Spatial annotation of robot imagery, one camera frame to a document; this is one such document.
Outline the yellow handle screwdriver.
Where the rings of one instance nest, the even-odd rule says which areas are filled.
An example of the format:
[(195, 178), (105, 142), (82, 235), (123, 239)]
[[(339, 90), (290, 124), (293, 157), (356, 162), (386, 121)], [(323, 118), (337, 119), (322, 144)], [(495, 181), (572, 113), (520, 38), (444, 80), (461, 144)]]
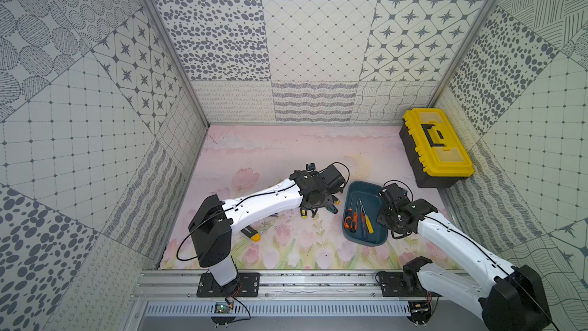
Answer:
[(368, 232), (369, 232), (369, 234), (373, 234), (374, 233), (374, 229), (372, 227), (372, 224), (371, 224), (371, 221), (370, 221), (370, 219), (368, 217), (368, 214), (367, 214), (367, 212), (366, 212), (366, 210), (364, 208), (364, 204), (363, 204), (363, 202), (362, 202), (361, 199), (358, 199), (358, 202), (359, 202), (360, 208), (363, 208), (364, 209), (364, 216), (365, 216), (365, 220), (366, 220)]

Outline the green black screwdriver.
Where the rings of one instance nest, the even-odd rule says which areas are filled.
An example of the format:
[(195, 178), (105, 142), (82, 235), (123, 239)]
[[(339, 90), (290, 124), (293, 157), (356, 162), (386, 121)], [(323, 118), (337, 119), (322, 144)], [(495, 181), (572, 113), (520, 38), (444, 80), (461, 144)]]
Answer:
[(330, 205), (326, 209), (334, 215), (336, 215), (338, 213), (338, 209), (334, 205)]

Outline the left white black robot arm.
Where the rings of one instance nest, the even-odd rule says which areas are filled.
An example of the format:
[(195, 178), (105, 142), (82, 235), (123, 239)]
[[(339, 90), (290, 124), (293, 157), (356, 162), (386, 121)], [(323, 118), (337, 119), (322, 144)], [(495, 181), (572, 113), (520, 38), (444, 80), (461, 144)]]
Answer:
[(336, 195), (349, 183), (351, 173), (343, 176), (336, 168), (338, 162), (317, 170), (313, 163), (296, 170), (278, 184), (236, 199), (220, 200), (208, 196), (188, 225), (184, 245), (191, 241), (195, 256), (181, 257), (180, 262), (196, 260), (212, 276), (221, 289), (237, 287), (240, 279), (231, 257), (234, 233), (252, 231), (251, 225), (282, 211), (296, 210), (304, 218), (315, 217), (320, 208), (336, 212)]

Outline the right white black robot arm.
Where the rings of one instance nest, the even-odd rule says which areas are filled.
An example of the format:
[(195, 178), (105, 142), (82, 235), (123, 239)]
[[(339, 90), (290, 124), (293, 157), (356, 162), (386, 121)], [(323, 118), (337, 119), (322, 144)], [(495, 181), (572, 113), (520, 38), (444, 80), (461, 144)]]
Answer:
[(403, 266), (408, 294), (443, 296), (479, 317), (489, 330), (543, 330), (554, 323), (544, 285), (528, 265), (517, 267), (464, 234), (425, 199), (411, 201), (395, 182), (379, 192), (378, 223), (395, 239), (419, 234), (451, 257), (470, 276), (450, 273), (427, 257)]

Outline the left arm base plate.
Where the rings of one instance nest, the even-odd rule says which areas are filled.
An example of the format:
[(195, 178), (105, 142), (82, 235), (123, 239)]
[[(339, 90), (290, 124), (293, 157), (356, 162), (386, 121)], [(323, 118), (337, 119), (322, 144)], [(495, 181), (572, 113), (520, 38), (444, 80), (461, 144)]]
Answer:
[(198, 283), (198, 298), (213, 297), (257, 297), (260, 287), (260, 273), (238, 272), (231, 282), (221, 286), (210, 272), (205, 272)]

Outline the purple red screwdriver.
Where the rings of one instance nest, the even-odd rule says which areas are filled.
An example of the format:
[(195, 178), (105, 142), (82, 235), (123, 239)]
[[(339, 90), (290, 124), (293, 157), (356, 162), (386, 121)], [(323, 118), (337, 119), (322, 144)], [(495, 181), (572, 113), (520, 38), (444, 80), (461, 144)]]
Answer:
[(361, 234), (362, 234), (362, 238), (364, 240), (367, 240), (368, 239), (369, 232), (368, 232), (368, 227), (367, 227), (367, 224), (366, 224), (366, 220), (365, 220), (365, 216), (364, 216), (364, 209), (363, 208), (360, 209), (360, 213), (359, 214), (360, 214), (360, 220), (361, 220)]

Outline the orange black screwdriver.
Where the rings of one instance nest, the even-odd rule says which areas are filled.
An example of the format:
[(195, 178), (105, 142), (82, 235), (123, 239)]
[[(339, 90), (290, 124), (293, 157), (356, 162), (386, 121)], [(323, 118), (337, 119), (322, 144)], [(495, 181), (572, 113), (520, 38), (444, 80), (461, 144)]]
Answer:
[(352, 203), (348, 202), (345, 210), (344, 229), (350, 231), (350, 223), (352, 221)]
[(352, 209), (352, 221), (350, 223), (350, 232), (355, 233), (358, 229), (358, 202), (355, 202), (355, 206)]

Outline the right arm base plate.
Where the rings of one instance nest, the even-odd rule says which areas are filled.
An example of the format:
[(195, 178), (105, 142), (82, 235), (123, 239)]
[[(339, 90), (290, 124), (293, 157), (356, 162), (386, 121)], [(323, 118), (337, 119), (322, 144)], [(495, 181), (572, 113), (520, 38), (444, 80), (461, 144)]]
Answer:
[(383, 297), (427, 298), (429, 295), (433, 298), (440, 297), (439, 294), (430, 293), (420, 288), (410, 288), (404, 283), (402, 272), (378, 271), (375, 274), (375, 280)]

